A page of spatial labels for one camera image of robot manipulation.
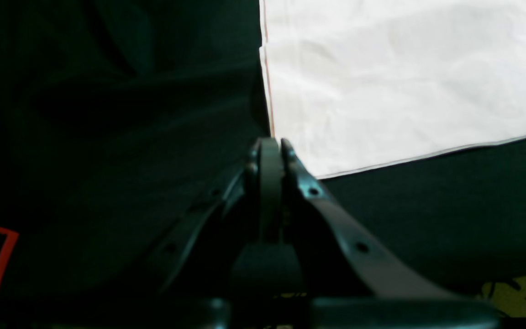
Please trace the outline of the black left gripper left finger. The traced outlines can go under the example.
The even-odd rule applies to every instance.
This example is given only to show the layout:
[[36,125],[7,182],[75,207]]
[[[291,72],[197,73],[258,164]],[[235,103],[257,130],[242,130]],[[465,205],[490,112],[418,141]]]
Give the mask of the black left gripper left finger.
[[152,329],[227,329],[232,266],[249,241],[272,241],[272,139],[217,176],[144,260]]

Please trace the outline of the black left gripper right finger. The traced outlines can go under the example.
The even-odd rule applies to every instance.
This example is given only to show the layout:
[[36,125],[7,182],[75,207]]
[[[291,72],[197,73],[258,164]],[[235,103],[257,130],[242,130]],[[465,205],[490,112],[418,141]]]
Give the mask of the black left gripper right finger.
[[404,264],[336,202],[287,139],[280,148],[286,192],[326,227],[340,259],[372,294],[315,298],[310,329],[499,329],[491,307],[444,289]]

